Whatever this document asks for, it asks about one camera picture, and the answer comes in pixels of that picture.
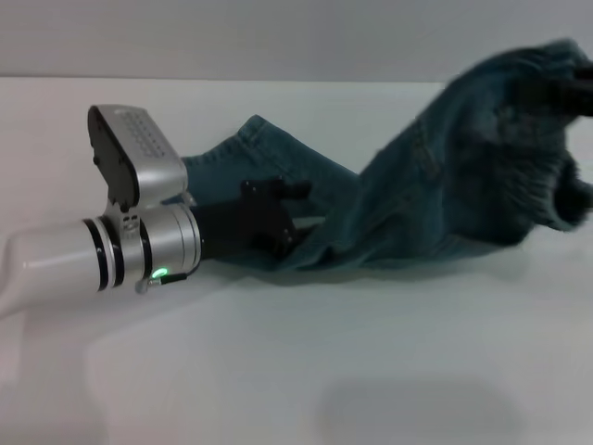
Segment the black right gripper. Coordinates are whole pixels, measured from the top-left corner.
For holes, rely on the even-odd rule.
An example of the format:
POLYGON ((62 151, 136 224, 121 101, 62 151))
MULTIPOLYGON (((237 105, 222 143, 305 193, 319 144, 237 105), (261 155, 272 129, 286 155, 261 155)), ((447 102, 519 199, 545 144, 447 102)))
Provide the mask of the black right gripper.
POLYGON ((592 67, 574 71, 572 104, 582 116, 592 115, 592 67))

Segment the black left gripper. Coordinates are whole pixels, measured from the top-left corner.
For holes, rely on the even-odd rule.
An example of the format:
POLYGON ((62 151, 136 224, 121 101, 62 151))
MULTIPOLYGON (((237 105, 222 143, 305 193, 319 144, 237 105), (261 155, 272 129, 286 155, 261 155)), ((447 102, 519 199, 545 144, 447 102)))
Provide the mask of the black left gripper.
POLYGON ((302 244, 323 221, 293 221, 284 200, 309 197, 309 181, 286 183, 282 178, 243 181, 236 199, 191 208, 199 229, 201 258, 218 260, 248 251, 275 258, 302 244))

